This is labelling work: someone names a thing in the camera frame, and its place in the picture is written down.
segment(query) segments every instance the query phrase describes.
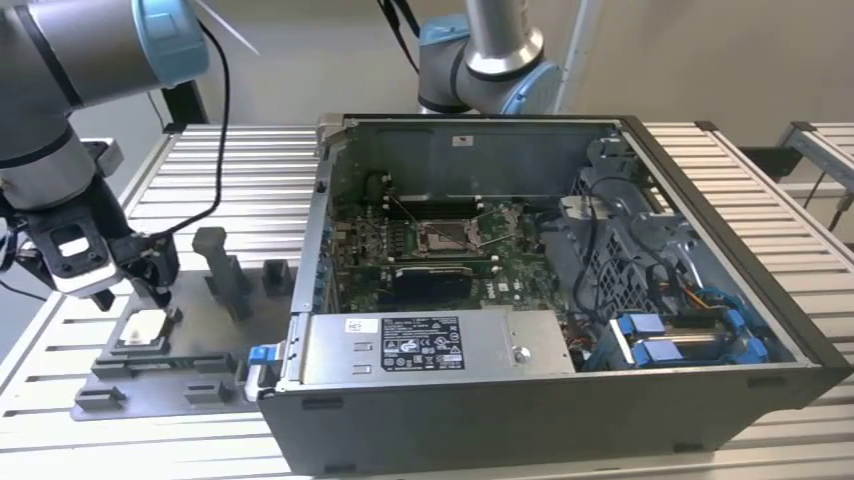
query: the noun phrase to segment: metal frame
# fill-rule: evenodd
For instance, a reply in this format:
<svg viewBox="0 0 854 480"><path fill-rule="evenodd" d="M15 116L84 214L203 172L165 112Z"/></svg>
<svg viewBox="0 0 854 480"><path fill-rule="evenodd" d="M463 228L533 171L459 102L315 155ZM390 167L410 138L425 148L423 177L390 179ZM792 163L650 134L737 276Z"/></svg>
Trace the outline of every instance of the metal frame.
<svg viewBox="0 0 854 480"><path fill-rule="evenodd" d="M854 267L830 234L720 133L704 132L693 123L648 127L777 282L854 362ZM142 216L131 214L138 227L169 223L173 219L166 216L197 208L191 197L211 185L217 135L217 126L191 127L175 136L171 149L155 152L129 190L139 194L145 207ZM314 127L231 129L226 214L217 220L237 232L230 248L245 262L257 261L265 249L287 249L293 258L301 255L299 246L291 249L287 245L294 238L299 240L305 227L301 212L309 197L299 192L311 190L314 149ZM161 166L150 175L153 162ZM185 259L193 266L187 254ZM123 313L127 298L122 296L129 294L130 289L121 293L118 307L107 314L54 295L0 365L0 385L6 385L0 410L27 413L0 417L6 434L0 435L0 472L19 472L20 476L26 471L34 478L60 474L115 478L121 464L126 474L147 478L286 477L290 468L261 414L71 420L66 410L83 384L75 372L86 372ZM593 479L604 474L666 480L696 476L712 480L840 478L854 471L853 419L850 377L808 408L762 417L714 454L489 468L446 476L462 480ZM435 477L435 473L406 475L407 480Z"/></svg>
<svg viewBox="0 0 854 480"><path fill-rule="evenodd" d="M854 127L845 124L810 124L793 122L784 133L781 144L794 147L818 168L826 172L849 192L854 192L854 157L838 142L852 142Z"/></svg>

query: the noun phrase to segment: open computer tower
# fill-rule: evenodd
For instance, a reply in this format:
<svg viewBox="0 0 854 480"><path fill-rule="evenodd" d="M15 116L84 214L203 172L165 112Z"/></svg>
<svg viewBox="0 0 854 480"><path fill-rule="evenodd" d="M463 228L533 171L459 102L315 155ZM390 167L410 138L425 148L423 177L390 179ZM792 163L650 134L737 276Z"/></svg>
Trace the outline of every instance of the open computer tower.
<svg viewBox="0 0 854 480"><path fill-rule="evenodd" d="M844 357L634 117L351 115L281 380L297 473L712 451Z"/></svg>

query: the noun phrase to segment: aluminum extrusion table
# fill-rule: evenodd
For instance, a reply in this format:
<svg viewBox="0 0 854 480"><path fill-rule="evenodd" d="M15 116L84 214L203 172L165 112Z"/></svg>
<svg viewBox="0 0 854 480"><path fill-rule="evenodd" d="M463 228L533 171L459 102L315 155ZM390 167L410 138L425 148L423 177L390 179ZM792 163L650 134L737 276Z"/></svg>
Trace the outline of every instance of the aluminum extrusion table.
<svg viewBox="0 0 854 480"><path fill-rule="evenodd" d="M717 131L649 124L654 136L825 335L854 363L854 258ZM166 135L122 197L145 231L202 211L214 195L218 126ZM301 255L315 174L314 127L233 127L225 201L199 225L229 230L245 265ZM186 269L193 231L177 236ZM110 312L54 294L0 365L0 475L11 478L297 478L259 413L75 422L92 360L129 303ZM840 478L854 475L854 377L804 410L776 412L714 454L394 475L390 479Z"/></svg>

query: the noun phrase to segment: black cable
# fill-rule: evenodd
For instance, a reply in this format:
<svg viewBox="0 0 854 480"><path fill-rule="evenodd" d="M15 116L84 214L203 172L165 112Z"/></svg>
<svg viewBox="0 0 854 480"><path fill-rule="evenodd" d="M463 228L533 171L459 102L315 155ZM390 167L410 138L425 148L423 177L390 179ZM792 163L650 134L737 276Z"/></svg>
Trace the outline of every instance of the black cable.
<svg viewBox="0 0 854 480"><path fill-rule="evenodd" d="M828 230L833 232L834 228L837 228L837 224L840 223L840 219L842 218L842 210L837 210L837 213L833 214L833 220L830 220L830 226Z"/></svg>
<svg viewBox="0 0 854 480"><path fill-rule="evenodd" d="M12 287L8 283L6 283L3 280L0 280L0 287L6 288L10 292L12 293L18 293L19 295L23 295L24 297L30 297L34 300L42 300L43 302L47 302L48 299L36 295L35 293L30 293L26 292L23 290L19 290L18 288Z"/></svg>
<svg viewBox="0 0 854 480"><path fill-rule="evenodd" d="M223 50L223 46L217 40L217 37L209 30L209 27L205 26L202 22L199 22L199 26L202 27L202 31L205 35L211 40L214 44L214 48L217 48L217 52L219 53L219 58L223 64L223 89L225 89L225 99L223 99L223 128L219 133L219 149L217 152L217 180L215 180L215 193L214 193L214 203L211 206L197 215L190 217L187 220L183 220L177 225L166 229L161 233L155 233L151 238L158 240L161 238L169 237L175 232L186 228L187 226L197 223L199 220L210 216L217 209L219 208L219 204L223 199L223 160L226 158L226 137L229 136L229 120L231 117L231 70L229 69L229 59L226 58L226 51Z"/></svg>
<svg viewBox="0 0 854 480"><path fill-rule="evenodd" d="M10 227L6 237L3 237L0 241L0 248L6 247L3 259L0 260L0 273L8 272L15 263L15 257L18 256L18 235L19 231Z"/></svg>
<svg viewBox="0 0 854 480"><path fill-rule="evenodd" d="M377 5L379 5L379 9L383 12L383 16L386 17L386 22L389 23L389 27L391 28L391 33L394 33L395 40L398 40L398 45L401 46L401 50L403 50L406 59L410 61L410 65L413 65L413 70L415 70L415 73L421 73L418 71L418 65L415 64L415 60L413 59L413 54L410 53L410 47L407 47L406 40L403 40L403 34L401 33L401 19L398 18L398 13L395 11L394 4L391 3L391 0L377 0Z"/></svg>
<svg viewBox="0 0 854 480"><path fill-rule="evenodd" d="M415 18L415 14L413 13L413 8L410 7L410 2L407 0L394 0L395 5L398 5L398 9L401 10L401 14L406 19L406 23L410 24L410 30L413 30L413 35L415 38L422 36L422 27L418 24L418 19Z"/></svg>
<svg viewBox="0 0 854 480"><path fill-rule="evenodd" d="M810 206L810 202L813 201L813 195L816 195L816 190L818 190L818 186L822 184L822 180L825 180L825 175L828 172L822 172L818 176L818 180L816 180L816 185L813 185L813 190L810 190L810 194L806 196L806 200L804 201L804 208Z"/></svg>
<svg viewBox="0 0 854 480"><path fill-rule="evenodd" d="M163 115L161 115L161 109L158 108L155 99L151 98L151 90L146 92L146 96L149 97L149 103L151 104L151 108L155 111L155 115L158 115L158 121L161 122L161 131L163 131L166 130L166 122L163 121Z"/></svg>

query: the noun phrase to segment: white wall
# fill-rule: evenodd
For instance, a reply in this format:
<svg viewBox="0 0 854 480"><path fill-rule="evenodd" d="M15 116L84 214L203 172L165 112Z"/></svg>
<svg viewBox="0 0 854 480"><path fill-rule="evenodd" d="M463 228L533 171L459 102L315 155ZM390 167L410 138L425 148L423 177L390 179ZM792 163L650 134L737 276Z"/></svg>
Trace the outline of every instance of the white wall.
<svg viewBox="0 0 854 480"><path fill-rule="evenodd" d="M850 0L605 0L578 111L712 120L772 144L854 116Z"/></svg>
<svg viewBox="0 0 854 480"><path fill-rule="evenodd" d="M323 113L415 112L418 78L374 0L209 0L253 43L258 56L215 25L233 65L237 123L309 124ZM422 22L465 12L462 0L411 0ZM530 0L546 49L562 63L578 0ZM413 40L409 27L405 36ZM411 41L411 51L418 46ZM222 74L213 60L201 80L213 118L222 111Z"/></svg>

